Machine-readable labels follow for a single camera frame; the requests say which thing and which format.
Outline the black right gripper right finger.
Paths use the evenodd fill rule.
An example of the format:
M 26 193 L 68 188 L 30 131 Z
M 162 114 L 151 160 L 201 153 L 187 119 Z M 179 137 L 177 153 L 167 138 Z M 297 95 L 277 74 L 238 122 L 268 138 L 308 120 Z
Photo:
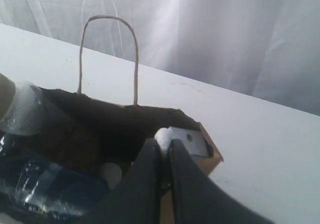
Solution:
M 273 223 L 219 188 L 192 160 L 181 140 L 170 144 L 175 223 Z

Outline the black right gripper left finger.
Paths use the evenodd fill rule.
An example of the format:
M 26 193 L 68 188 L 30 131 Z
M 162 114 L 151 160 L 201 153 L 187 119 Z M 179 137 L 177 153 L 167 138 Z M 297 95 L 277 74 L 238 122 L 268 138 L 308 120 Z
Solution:
M 127 175 L 80 223 L 159 223 L 161 152 L 147 139 Z

